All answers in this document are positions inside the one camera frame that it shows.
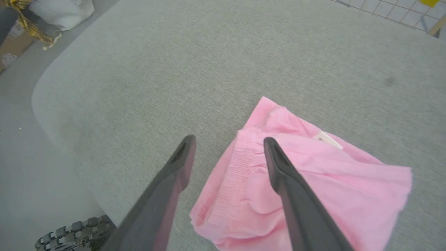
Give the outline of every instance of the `floor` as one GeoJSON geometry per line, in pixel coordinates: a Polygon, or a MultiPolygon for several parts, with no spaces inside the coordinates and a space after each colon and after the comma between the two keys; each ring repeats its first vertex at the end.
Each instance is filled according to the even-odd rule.
{"type": "Polygon", "coordinates": [[[49,64],[117,1],[94,0],[96,12],[89,20],[65,32],[51,50],[34,43],[0,75],[1,250],[33,250],[44,234],[103,214],[73,173],[73,163],[46,139],[31,95],[49,64]]]}
{"type": "Polygon", "coordinates": [[[397,22],[415,31],[426,33],[446,14],[446,0],[433,8],[418,0],[331,0],[352,11],[368,12],[377,18],[397,22]]]}

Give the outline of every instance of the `cardboard box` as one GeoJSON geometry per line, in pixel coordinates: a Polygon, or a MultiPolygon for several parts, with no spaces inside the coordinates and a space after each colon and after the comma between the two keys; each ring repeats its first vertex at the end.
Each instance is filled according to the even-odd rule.
{"type": "MultiPolygon", "coordinates": [[[[5,3],[0,0],[0,8],[4,8],[5,6],[5,3]]],[[[25,29],[16,22],[9,32],[8,37],[0,46],[0,72],[11,66],[33,41],[35,41],[35,38],[29,36],[25,29]]]]}

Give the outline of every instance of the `pink cloth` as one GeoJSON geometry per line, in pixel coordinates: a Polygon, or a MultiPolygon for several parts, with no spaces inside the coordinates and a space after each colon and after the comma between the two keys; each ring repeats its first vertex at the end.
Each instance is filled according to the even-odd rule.
{"type": "Polygon", "coordinates": [[[353,248],[383,250],[411,189],[410,168],[384,165],[331,134],[342,150],[312,139],[320,131],[262,97],[193,207],[195,231],[222,251],[292,250],[266,168],[263,139],[273,137],[353,248]]]}

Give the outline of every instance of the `gray fabric surface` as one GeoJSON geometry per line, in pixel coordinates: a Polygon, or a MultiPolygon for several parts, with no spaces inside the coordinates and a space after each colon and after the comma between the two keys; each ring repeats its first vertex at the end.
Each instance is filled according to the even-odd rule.
{"type": "Polygon", "coordinates": [[[43,74],[33,109],[120,223],[198,138],[170,250],[214,250],[189,211],[261,96],[413,168],[389,250],[446,243],[446,44],[322,0],[121,0],[43,74]]]}

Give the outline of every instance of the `yellow object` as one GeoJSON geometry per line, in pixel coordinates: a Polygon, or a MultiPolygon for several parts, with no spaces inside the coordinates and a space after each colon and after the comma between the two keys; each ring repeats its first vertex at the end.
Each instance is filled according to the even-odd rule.
{"type": "Polygon", "coordinates": [[[22,10],[26,9],[26,7],[32,2],[33,0],[4,0],[6,6],[9,6],[17,11],[19,14],[19,23],[23,26],[23,28],[26,30],[26,33],[28,33],[31,37],[37,38],[48,45],[54,44],[54,39],[41,30],[39,30],[39,27],[31,22],[28,18],[26,18],[22,14],[22,10]]]}
{"type": "Polygon", "coordinates": [[[440,0],[418,0],[420,3],[427,5],[431,8],[435,6],[436,3],[438,3],[440,0]]]}

